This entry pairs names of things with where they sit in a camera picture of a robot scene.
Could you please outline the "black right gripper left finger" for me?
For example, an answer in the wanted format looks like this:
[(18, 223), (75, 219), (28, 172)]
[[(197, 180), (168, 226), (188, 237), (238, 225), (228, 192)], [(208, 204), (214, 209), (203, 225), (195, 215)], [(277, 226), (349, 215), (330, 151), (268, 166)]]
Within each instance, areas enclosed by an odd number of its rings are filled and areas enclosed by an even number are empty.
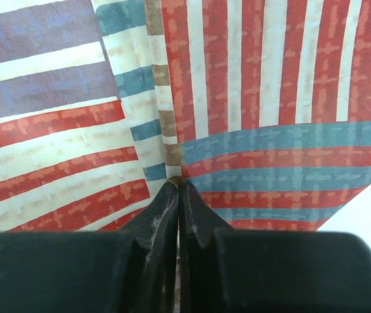
[(0, 232), (0, 312), (173, 312), (179, 189), (117, 231)]

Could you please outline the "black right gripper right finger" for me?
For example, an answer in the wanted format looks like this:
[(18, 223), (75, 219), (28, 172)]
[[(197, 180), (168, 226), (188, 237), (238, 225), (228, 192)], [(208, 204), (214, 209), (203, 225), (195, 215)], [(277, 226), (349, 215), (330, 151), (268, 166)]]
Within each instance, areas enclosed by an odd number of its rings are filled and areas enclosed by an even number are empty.
[(236, 230), (179, 189), (181, 312), (371, 312), (371, 250), (340, 232)]

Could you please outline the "striped patchwork placemat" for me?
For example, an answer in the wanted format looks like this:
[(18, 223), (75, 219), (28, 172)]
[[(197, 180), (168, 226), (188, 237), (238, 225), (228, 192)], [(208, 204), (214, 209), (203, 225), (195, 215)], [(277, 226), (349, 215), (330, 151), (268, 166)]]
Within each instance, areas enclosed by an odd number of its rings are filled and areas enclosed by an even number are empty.
[(371, 184), (371, 1), (0, 1), (0, 231), (110, 230), (171, 177), (238, 228)]

